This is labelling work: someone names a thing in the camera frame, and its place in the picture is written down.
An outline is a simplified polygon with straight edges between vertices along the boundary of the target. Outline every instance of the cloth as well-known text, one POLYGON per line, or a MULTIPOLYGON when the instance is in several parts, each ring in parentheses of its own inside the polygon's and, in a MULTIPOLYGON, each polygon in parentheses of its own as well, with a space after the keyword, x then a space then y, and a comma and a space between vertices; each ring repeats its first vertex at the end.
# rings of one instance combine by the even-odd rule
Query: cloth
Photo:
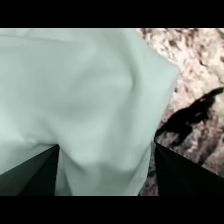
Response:
POLYGON ((58 144, 56 195, 137 195, 178 73, 134 29, 0 29, 0 174, 58 144))

